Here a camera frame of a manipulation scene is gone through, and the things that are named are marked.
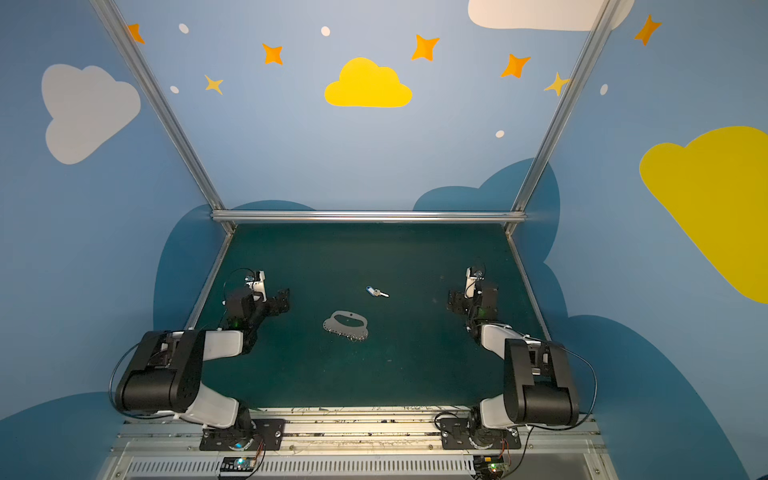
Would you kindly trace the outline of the silver key blue head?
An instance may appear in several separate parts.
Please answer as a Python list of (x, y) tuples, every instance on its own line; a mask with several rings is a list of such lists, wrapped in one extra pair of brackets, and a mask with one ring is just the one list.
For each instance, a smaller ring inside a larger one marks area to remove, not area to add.
[(372, 286), (367, 286), (366, 291), (374, 297), (383, 297), (383, 298), (389, 298), (390, 295), (381, 291), (380, 289), (374, 288)]

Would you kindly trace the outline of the metal key holder plate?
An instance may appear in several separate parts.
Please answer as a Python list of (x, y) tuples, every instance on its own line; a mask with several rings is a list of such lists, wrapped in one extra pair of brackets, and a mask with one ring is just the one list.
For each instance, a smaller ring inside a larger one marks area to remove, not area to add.
[[(347, 325), (338, 320), (338, 317), (355, 322), (355, 325)], [(345, 337), (352, 341), (364, 341), (368, 338), (368, 320), (351, 311), (337, 310), (323, 322), (323, 328), (330, 333)]]

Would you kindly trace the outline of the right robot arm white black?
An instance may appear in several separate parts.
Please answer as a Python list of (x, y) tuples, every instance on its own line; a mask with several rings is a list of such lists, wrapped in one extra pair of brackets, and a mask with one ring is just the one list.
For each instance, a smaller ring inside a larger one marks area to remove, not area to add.
[(502, 393), (482, 400), (475, 424), (493, 430), (517, 425), (573, 428), (580, 400), (568, 352), (559, 343), (522, 334), (498, 321), (498, 287), (471, 275), (461, 290), (451, 291), (448, 309), (466, 317), (465, 328), (503, 363)]

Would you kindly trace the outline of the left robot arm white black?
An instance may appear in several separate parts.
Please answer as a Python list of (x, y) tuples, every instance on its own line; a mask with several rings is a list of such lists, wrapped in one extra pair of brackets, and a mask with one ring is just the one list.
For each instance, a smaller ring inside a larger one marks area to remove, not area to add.
[(273, 297), (246, 286), (226, 299), (230, 316), (215, 330), (157, 330), (144, 334), (124, 356), (122, 377), (111, 377), (108, 398), (121, 414), (137, 419), (177, 417), (208, 429), (251, 432), (249, 409), (241, 401), (204, 385), (206, 362), (247, 355), (269, 317), (290, 309), (290, 291)]

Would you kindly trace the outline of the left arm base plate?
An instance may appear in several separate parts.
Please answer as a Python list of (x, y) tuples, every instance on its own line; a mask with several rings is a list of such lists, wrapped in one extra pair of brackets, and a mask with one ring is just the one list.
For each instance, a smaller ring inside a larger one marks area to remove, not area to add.
[(286, 421), (279, 418), (255, 418), (249, 425), (227, 429), (204, 429), (200, 451), (248, 452), (277, 451), (281, 447)]

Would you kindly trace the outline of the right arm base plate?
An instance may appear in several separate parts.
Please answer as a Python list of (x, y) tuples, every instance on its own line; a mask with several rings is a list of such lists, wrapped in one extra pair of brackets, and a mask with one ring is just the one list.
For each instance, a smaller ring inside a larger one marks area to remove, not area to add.
[(516, 430), (487, 429), (469, 418), (439, 416), (433, 421), (444, 450), (518, 450), (522, 448)]

